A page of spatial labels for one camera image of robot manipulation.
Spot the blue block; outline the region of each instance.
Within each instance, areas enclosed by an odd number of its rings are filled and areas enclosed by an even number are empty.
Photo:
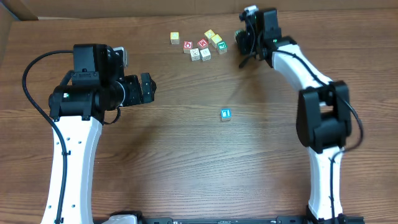
[[[221,109],[221,120],[229,121],[232,118],[231,109]]]

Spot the toy block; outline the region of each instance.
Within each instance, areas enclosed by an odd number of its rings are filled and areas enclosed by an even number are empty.
[[[211,42],[211,38],[214,37],[216,34],[210,29],[205,32],[205,38],[207,42]]]
[[[210,54],[209,48],[201,50],[200,51],[200,57],[201,57],[201,59],[203,61],[210,60],[211,59],[211,54]]]
[[[232,118],[231,109],[221,109],[221,120],[229,121]]]
[[[192,49],[192,50],[190,51],[190,53],[191,53],[192,62],[193,62],[193,61],[196,61],[196,60],[200,60],[199,49]]]
[[[198,42],[198,48],[199,50],[203,50],[209,47],[209,43],[203,38]]]
[[[214,48],[217,49],[217,44],[220,43],[223,39],[216,34],[214,37],[211,38],[211,44],[213,45]]]
[[[184,41],[184,53],[190,54],[192,50],[192,42]]]
[[[178,32],[171,32],[170,40],[172,44],[180,44],[180,34]]]
[[[219,54],[226,53],[228,49],[228,46],[226,45],[225,41],[221,41],[220,43],[217,44],[217,51]]]

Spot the pile of blocks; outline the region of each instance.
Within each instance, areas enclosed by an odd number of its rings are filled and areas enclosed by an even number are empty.
[[[180,44],[180,34],[178,32],[170,33],[170,40],[172,44]],[[184,41],[183,52],[191,55],[192,61],[200,60],[207,61],[211,59],[211,54],[209,51],[209,43],[217,49],[219,54],[227,52],[228,46],[226,42],[220,37],[220,35],[215,34],[211,29],[205,32],[205,38],[197,43],[197,48],[193,48],[193,42]]]

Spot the small cube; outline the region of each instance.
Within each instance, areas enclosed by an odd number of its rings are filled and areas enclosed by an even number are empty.
[[[228,49],[228,46],[226,45],[225,41],[221,41],[220,43],[217,44],[217,51],[219,54],[226,53]]]
[[[211,42],[211,38],[215,35],[216,34],[211,29],[205,32],[205,38],[208,42]]]
[[[229,121],[232,118],[231,109],[221,109],[221,120]]]
[[[201,59],[203,61],[210,60],[211,59],[211,54],[210,54],[209,49],[207,48],[207,49],[201,50],[200,51],[200,57],[201,57]]]
[[[172,41],[172,44],[180,44],[180,34],[178,32],[171,32],[170,40]]]
[[[192,42],[184,41],[184,53],[190,54],[192,50]]]
[[[203,38],[198,42],[198,48],[199,50],[203,50],[209,47],[209,43]]]
[[[190,53],[191,53],[192,62],[193,62],[193,61],[196,61],[196,60],[200,60],[199,49],[192,49],[192,50],[190,51]]]
[[[211,44],[213,45],[214,48],[217,49],[217,44],[220,43],[223,39],[216,34],[214,37],[211,38]]]

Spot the wooden tabletop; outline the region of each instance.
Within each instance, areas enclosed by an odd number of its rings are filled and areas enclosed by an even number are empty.
[[[341,202],[367,223],[398,218],[398,10],[282,12],[279,25],[325,75],[344,80],[365,127],[363,145],[345,155]],[[14,22],[0,71],[0,222],[39,223],[53,157],[52,130],[26,99],[21,77],[45,52],[73,44],[123,46],[126,75],[149,72],[155,101],[122,108],[103,128],[95,158],[93,215],[141,210],[147,217],[264,218],[303,215],[310,164],[295,119],[297,93],[265,62],[244,69],[234,42],[238,15]],[[191,62],[169,33],[198,42],[213,29],[228,44]],[[48,97],[73,68],[54,55],[29,73],[28,89]],[[220,109],[233,118],[220,121]],[[106,116],[112,120],[115,112]],[[358,138],[356,123],[348,144]]]

